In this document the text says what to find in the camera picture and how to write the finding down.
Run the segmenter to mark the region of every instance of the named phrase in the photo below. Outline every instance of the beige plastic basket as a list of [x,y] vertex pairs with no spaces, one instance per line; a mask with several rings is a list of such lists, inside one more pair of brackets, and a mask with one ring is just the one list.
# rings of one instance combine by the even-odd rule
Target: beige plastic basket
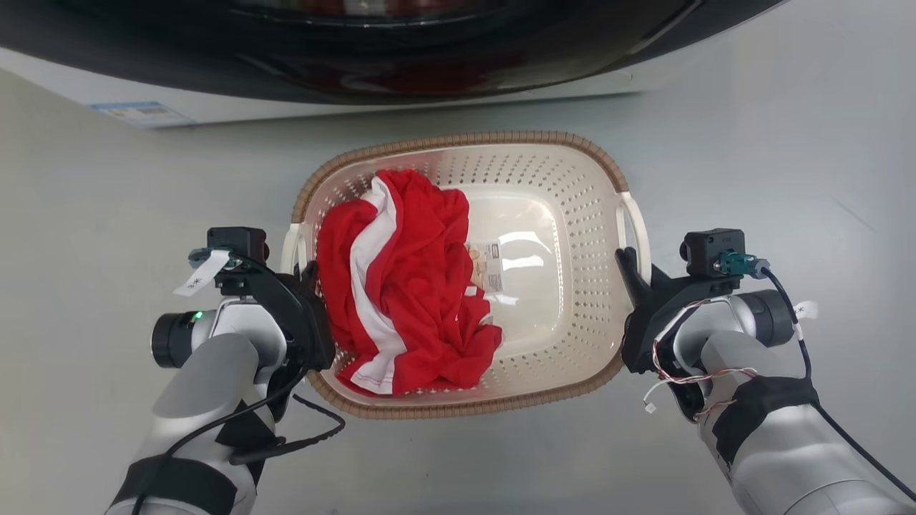
[[503,291],[488,292],[503,344],[472,389],[371,397],[336,377],[351,356],[310,374],[334,407],[363,418],[420,419],[506,411],[593,391],[621,367],[633,306],[614,252],[627,221],[649,281],[649,241],[615,162],[594,143],[558,132],[498,132],[415,139],[348,152],[306,182],[293,209],[281,269],[314,259],[322,218],[358,198],[379,170],[414,169],[470,203],[471,244],[498,244]]

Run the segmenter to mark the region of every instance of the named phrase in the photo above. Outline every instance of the brown woven rim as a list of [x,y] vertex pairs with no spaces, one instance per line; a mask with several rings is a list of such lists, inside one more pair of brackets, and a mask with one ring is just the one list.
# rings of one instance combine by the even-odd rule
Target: brown woven rim
[[[301,224],[305,218],[305,210],[311,202],[311,197],[318,190],[318,187],[337,170],[352,165],[357,162],[369,159],[385,158],[397,154],[406,154],[409,152],[418,152],[422,150],[432,150],[434,148],[447,147],[466,147],[471,145],[499,145],[499,144],[546,144],[561,145],[564,147],[574,148],[583,152],[589,158],[594,159],[607,174],[608,179],[614,184],[618,192],[628,192],[627,180],[624,179],[623,172],[620,168],[595,143],[575,134],[567,132],[554,131],[499,131],[468,133],[442,137],[425,137],[422,139],[411,139],[401,143],[389,143],[377,147],[360,148],[345,154],[341,154],[334,159],[324,163],[314,175],[312,175],[299,193],[299,199],[292,210],[293,224]],[[448,417],[463,417],[467,415],[480,415],[484,413],[497,413],[500,411],[517,410],[528,408],[539,404],[546,404],[556,400],[571,399],[586,393],[595,391],[610,381],[623,366],[620,354],[614,357],[610,363],[602,368],[597,374],[590,378],[572,385],[566,385],[555,389],[548,389],[537,393],[517,395],[504,399],[479,400],[477,402],[465,402],[460,404],[451,404],[445,406],[370,406],[361,404],[340,395],[318,372],[309,374],[309,382],[318,393],[324,397],[331,405],[340,410],[350,413],[363,419],[384,419],[384,420],[411,420],[411,419],[441,419]]]

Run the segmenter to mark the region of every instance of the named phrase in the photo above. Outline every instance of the black cylindrical cap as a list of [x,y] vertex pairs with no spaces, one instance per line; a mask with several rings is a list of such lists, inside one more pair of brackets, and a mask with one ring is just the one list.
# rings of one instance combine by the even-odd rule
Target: black cylindrical cap
[[181,368],[191,356],[191,334],[195,313],[166,313],[156,321],[150,347],[157,365],[163,368]]
[[795,329],[789,306],[776,290],[742,293],[738,297],[754,313],[757,324],[757,339],[767,347],[782,345],[792,339]]

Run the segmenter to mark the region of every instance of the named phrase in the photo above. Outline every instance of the washing machine door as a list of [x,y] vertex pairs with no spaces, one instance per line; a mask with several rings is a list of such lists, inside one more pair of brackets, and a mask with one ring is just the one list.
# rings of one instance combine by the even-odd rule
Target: washing machine door
[[0,0],[0,46],[160,86],[405,104],[612,71],[779,0]]

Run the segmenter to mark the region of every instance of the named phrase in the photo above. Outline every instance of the sticker inside basket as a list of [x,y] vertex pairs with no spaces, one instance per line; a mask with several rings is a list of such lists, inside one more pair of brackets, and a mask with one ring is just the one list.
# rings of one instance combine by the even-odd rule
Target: sticker inside basket
[[467,253],[474,262],[471,282],[486,293],[503,291],[503,264],[498,242],[469,243]]

